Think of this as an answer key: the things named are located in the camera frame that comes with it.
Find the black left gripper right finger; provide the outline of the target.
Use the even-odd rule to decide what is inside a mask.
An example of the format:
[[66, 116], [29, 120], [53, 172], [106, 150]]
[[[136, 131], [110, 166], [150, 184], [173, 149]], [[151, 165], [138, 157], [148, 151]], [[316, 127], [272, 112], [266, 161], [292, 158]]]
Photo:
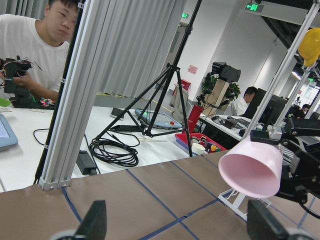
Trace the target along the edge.
[[247, 233], [251, 240], [287, 240], [288, 231], [259, 200], [249, 200]]

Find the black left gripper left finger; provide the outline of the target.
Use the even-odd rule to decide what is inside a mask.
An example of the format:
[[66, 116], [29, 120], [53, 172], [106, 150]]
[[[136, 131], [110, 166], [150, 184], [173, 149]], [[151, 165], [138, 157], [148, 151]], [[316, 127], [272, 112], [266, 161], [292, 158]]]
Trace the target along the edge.
[[74, 234], [75, 240], [104, 240], [107, 233], [107, 208], [105, 200], [92, 203]]

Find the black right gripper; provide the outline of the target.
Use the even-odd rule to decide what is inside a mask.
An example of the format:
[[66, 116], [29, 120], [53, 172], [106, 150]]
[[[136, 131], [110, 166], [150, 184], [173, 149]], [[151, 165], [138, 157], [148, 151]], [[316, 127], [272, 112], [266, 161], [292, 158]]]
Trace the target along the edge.
[[319, 137], [318, 119], [290, 118], [284, 133], [251, 130], [252, 142], [278, 145], [293, 153], [289, 165], [282, 167], [277, 197], [299, 204], [308, 201], [308, 194], [320, 197], [320, 143], [304, 144], [300, 137]]

